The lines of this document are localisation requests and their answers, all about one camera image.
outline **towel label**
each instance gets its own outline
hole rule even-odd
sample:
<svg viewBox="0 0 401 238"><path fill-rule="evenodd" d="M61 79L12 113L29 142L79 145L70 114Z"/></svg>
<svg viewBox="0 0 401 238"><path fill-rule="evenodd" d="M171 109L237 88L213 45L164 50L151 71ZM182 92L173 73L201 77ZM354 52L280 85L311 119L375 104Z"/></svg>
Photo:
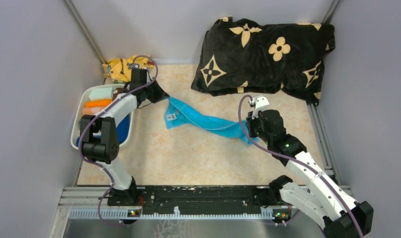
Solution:
<svg viewBox="0 0 401 238"><path fill-rule="evenodd" d="M167 120L175 120L175 119L177 119L177 116L175 115L175 113L167 115Z"/></svg>

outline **gray wall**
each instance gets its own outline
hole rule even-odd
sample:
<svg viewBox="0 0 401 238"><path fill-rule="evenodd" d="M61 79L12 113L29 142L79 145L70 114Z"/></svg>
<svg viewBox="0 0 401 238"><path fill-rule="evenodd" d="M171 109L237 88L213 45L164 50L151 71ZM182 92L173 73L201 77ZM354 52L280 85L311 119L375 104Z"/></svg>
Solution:
<svg viewBox="0 0 401 238"><path fill-rule="evenodd" d="M0 1L0 237L49 235L78 168L74 113L100 68L60 0Z"/></svg>
<svg viewBox="0 0 401 238"><path fill-rule="evenodd" d="M401 238L401 0L344 1L319 106L341 179Z"/></svg>
<svg viewBox="0 0 401 238"><path fill-rule="evenodd" d="M332 0L74 0L107 60L152 54L158 62L198 63L220 17L259 24L321 22Z"/></svg>

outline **purple cable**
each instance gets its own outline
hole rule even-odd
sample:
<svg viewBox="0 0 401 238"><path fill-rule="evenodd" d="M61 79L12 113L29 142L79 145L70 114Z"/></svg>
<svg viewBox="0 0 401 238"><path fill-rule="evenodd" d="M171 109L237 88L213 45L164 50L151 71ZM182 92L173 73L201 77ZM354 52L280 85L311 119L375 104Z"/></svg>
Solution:
<svg viewBox="0 0 401 238"><path fill-rule="evenodd" d="M242 129L242 131L244 132L244 135L251 141L251 143L253 143L257 148L259 148L259 149L261 149L261 150L263 150L263 151L265 151L265 152L267 152L267 153L270 153L270 154L272 154L272 155L275 155L275 156L278 156L278 157L281 157L281 158L284 158L284 159L293 161L293 162L295 162L295 163L298 163L298 164L300 164L300 165L306 167L307 169L309 169L311 172L313 172L313 173L315 173L315 174L318 174L318 172L317 172L315 169L313 169L311 166L307 165L306 163L304 163L304 162L302 162L302 161L299 161L299 160L297 160L297 159L295 159L295 158L292 158L292 157L290 157L290 156L283 155L283 154L280 154L280 153L277 153L277 152L268 150L268 149L264 148L263 146L259 145L257 142L255 142L255 141L248 135L247 131L245 130L245 128L244 128L244 126L243 126L242 119L241 119L241 105L242 105L242 102L244 101L245 98L250 98L250 100L253 100L253 97L252 97L251 95L244 95L244 96L241 98L241 101L240 101L240 103L239 103L239 105L238 105L238 122L239 122L240 125L241 125L241 129ZM342 204L342 206L344 207L344 209L347 211L347 213L349 214L350 218L352 219L352 222L353 222L353 224L355 225L356 230L358 231L359 237L360 237L360 238L363 238L364 235L362 234L361 227L359 226L358 221L356 220L356 218L355 218L355 216L353 215L352 211L351 211L351 210L349 209L349 207L347 206L346 202L345 202L345 201L342 199L342 197L337 193L337 191L336 191L335 188L329 183L329 181L327 181L327 179L325 179L324 177L320 177L320 179L326 184L326 186L330 189L330 191L332 191L332 193L335 195L335 197L338 199L338 201Z"/></svg>
<svg viewBox="0 0 401 238"><path fill-rule="evenodd" d="M134 92L136 92L136 91L138 91L138 90L140 90L140 89L142 89L142 88L145 88L145 87L151 85L152 83L154 83L154 82L157 80L157 76L158 76L158 66L157 66L156 62L155 62L153 59L151 59L149 56L143 56L143 55L136 56L136 57L133 59L133 63L135 63L135 61L136 61L137 58L141 58L141 57L148 58L150 61L152 61L152 62L154 63L155 69L156 69L155 77L154 77L150 82L148 82L147 84L142 85L142 86L139 86L139 87L137 87L137 88L131 90L130 92L128 92L128 93L124 94L123 96L121 96L118 100L116 99L116 100L114 100L112 103L110 103L101 113L99 113L98 115L96 115L96 116L88 123L88 125L85 127L85 129L83 129L82 134L80 135L80 138L83 138L83 137L85 136L85 134L88 132L89 127L90 127L98 118L100 118L102 115L104 115L105 113L107 113L112 107L114 107L114 105L116 105L119 101L121 101L122 98L125 98L125 97L129 96L130 94L132 94L132 93L134 93ZM98 163L95 163L95 162L93 162L93 161L90 161L90 160L88 160L87 158L85 158L85 156L84 156L83 153L82 153L82 139L79 140L79 143L78 143L78 151L79 151L79 156L81 157L81 159L82 159L83 161L85 161L85 162L87 162L87 163L89 163L89 164L96 165L96 166L100 167L101 169L103 169L104 172L106 172L107 176L111 179L111 185L110 185L110 187L104 192L103 196L101 196L101 198L100 198L100 202L98 203L98 217L100 218L100 220L101 220L104 224L106 224L106 225L108 225L108 226L117 227L117 226L123 225L122 223L119 223L119 224L110 224L110 223L106 222L106 221L101 217L101 203L103 202L103 199L109 194L109 192L111 191L111 189L114 187L115 181L114 181L114 178L113 178L112 174L111 174L104 166L102 166L102 165L100 165L100 164L98 164Z"/></svg>

